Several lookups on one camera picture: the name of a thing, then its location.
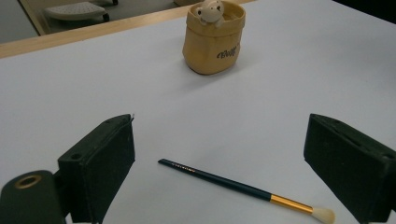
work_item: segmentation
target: paintbrush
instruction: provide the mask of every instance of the paintbrush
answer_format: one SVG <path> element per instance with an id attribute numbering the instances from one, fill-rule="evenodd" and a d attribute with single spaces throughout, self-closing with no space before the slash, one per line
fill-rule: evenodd
<path id="1" fill-rule="evenodd" d="M 256 189 L 253 188 L 249 185 L 242 184 L 218 175 L 212 175 L 210 173 L 204 172 L 197 170 L 195 168 L 191 168 L 186 165 L 182 165 L 180 163 L 176 163 L 174 161 L 169 161 L 166 159 L 159 160 L 158 163 L 172 167 L 174 169 L 177 169 L 181 172 L 184 172 L 189 175 L 193 175 L 196 177 L 199 177 L 203 180 L 212 182 L 217 185 L 221 185 L 225 188 L 228 189 L 233 189 L 245 194 L 248 194 L 250 196 L 259 198 L 259 199 L 264 199 L 267 202 L 270 203 L 275 203 L 308 215 L 311 215 L 312 217 L 315 217 L 316 219 L 320 220 L 322 223 L 325 224 L 332 224 L 334 223 L 335 220 L 335 215 L 334 212 L 330 209 L 326 208 L 316 208 L 316 207 L 311 207 L 309 205 L 303 204 L 303 203 L 297 203 L 293 200 L 275 195 L 273 193 L 267 192 L 262 189 Z"/>

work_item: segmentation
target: yellow fabric bag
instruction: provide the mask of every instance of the yellow fabric bag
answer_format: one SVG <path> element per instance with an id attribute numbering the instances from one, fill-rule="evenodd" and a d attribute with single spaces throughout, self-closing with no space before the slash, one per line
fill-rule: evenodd
<path id="1" fill-rule="evenodd" d="M 242 29 L 245 26 L 245 10 L 231 2 L 224 5 L 224 23 L 202 25 L 194 11 L 201 3 L 190 7 L 187 14 L 183 56 L 187 65 L 196 73 L 211 75 L 233 65 L 239 55 Z"/>

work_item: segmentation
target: white brush tip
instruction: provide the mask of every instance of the white brush tip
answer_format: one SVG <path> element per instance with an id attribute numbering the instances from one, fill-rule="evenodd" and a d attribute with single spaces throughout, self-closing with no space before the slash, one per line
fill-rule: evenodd
<path id="1" fill-rule="evenodd" d="M 315 217 L 325 224 L 333 224 L 335 221 L 334 212 L 327 208 L 313 208 L 312 217 Z"/>

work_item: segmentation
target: chair wheel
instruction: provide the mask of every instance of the chair wheel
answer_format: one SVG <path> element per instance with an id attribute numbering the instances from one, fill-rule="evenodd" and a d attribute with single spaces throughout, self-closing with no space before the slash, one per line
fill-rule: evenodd
<path id="1" fill-rule="evenodd" d="M 108 15 L 108 13 L 103 15 L 103 21 L 110 21 L 110 16 Z"/>

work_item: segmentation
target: toy face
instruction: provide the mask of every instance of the toy face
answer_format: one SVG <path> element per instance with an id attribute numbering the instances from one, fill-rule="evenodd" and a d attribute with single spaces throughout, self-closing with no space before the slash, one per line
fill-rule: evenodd
<path id="1" fill-rule="evenodd" d="M 197 14 L 207 22 L 218 21 L 224 13 L 224 5 L 220 0 L 205 0 L 201 7 L 197 8 Z"/>

